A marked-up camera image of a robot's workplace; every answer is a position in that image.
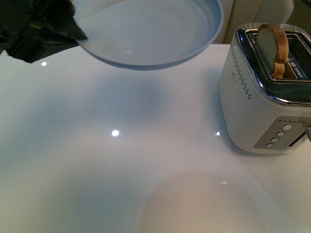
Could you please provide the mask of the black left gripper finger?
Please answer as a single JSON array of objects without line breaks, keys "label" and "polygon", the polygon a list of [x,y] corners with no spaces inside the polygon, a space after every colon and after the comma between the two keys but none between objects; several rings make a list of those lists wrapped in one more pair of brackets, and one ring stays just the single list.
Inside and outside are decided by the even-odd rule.
[{"label": "black left gripper finger", "polygon": [[87,36],[70,0],[1,0],[0,50],[33,63],[78,46]]}]

